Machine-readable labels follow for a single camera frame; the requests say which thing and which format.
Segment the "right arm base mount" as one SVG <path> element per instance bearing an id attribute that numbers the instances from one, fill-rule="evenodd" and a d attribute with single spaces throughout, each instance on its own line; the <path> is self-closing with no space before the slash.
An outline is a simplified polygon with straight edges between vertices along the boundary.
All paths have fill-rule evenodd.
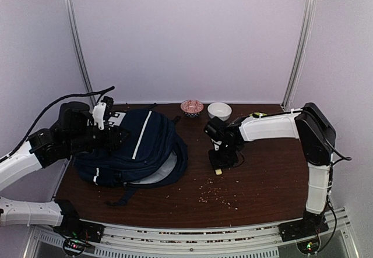
<path id="1" fill-rule="evenodd" d="M 295 242 L 297 249 L 304 255 L 315 255 L 321 248 L 320 234 L 329 230 L 324 215 L 302 218 L 279 225 L 282 242 Z"/>

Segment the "navy blue student backpack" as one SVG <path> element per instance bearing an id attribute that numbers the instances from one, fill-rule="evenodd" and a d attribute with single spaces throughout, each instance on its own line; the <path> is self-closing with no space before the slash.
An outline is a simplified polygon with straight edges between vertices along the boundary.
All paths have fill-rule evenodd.
<path id="1" fill-rule="evenodd" d="M 153 189 L 179 181 L 188 167 L 188 146 L 173 119 L 151 109 L 130 109 L 115 125 L 127 137 L 118 150 L 95 149 L 73 160 L 83 181 L 108 188 L 123 187 L 124 195 L 109 206 L 124 206 L 139 189 Z"/>

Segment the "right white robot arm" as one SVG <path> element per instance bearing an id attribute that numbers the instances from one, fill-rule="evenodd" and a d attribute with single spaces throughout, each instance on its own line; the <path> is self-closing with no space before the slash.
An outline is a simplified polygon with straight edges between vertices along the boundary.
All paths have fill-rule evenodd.
<path id="1" fill-rule="evenodd" d="M 308 167 L 308 191 L 299 222 L 303 235 L 312 235 L 320 226 L 333 186 L 333 168 L 339 161 L 351 161 L 336 149 L 336 129 L 314 103 L 276 114 L 260 112 L 241 116 L 232 122 L 214 117 L 203 130 L 213 149 L 209 161 L 214 170 L 238 165 L 238 153 L 258 140 L 292 139 L 302 149 Z"/>

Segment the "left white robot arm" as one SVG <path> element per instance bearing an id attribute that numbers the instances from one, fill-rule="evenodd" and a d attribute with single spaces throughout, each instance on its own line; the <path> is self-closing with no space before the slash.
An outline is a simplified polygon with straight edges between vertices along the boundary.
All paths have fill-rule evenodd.
<path id="1" fill-rule="evenodd" d="M 36 132 L 29 129 L 17 146 L 1 157 L 1 189 L 78 153 L 118 149 L 126 133 L 107 121 L 114 100 L 106 94 L 113 89 L 68 94 L 48 104 L 32 127 L 52 106 L 61 103 L 57 121 L 50 128 Z M 84 231 L 78 212 L 68 200 L 39 203 L 2 197 L 1 226 L 7 225 L 62 227 L 71 237 L 78 237 Z"/>

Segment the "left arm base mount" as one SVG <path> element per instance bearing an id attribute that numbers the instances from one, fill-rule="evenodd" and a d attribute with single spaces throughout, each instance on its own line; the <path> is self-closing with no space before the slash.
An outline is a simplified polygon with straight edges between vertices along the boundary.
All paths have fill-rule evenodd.
<path id="1" fill-rule="evenodd" d="M 104 234 L 104 225 L 77 221 L 52 228 L 63 238 L 62 250 L 70 257 L 81 255 L 85 250 L 93 250 L 94 243 L 100 243 Z"/>

